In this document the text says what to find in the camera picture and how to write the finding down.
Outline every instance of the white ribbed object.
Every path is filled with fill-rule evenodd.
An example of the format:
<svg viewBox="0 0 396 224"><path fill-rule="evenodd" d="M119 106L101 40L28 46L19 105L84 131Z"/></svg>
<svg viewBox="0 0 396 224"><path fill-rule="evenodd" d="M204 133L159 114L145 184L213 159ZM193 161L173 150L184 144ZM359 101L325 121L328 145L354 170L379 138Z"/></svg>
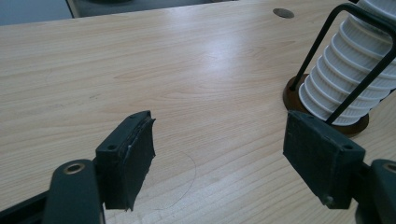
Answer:
<svg viewBox="0 0 396 224"><path fill-rule="evenodd" d="M358 6L396 23L395 0L360 0ZM389 52L391 38L375 27L349 16L317 60L299 89L305 108L319 119L330 114ZM356 123L396 89L396 60L337 118L333 124Z"/></svg>

